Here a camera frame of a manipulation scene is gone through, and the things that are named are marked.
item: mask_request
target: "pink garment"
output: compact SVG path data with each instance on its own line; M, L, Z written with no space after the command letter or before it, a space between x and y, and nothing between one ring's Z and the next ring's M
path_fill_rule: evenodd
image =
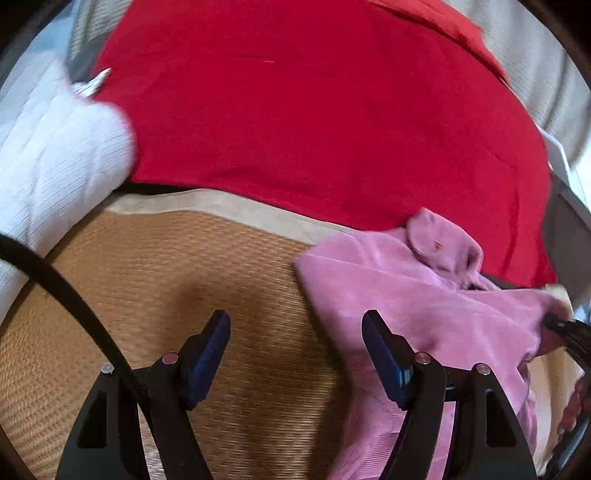
M540 320L557 307L541 290L500 290L479 274L483 252L460 227L423 209L406 228L341 234L310 248L295 269L314 311L343 355L354 385L345 436L329 478L379 477L404 419L389 401L361 336L376 309L393 333L442 365L491 366L535 447L535 400L525 364L541 346ZM484 290L467 290L476 284ZM551 340L544 333L547 350ZM454 405L446 404L429 479L440 479Z

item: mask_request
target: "white textured sleeve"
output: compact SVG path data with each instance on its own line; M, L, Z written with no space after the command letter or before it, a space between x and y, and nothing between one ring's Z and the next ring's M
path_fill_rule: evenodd
M134 151L122 112L75 95L53 54L24 55L0 89L0 231L47 255L126 179ZM0 323L26 281L0 262Z

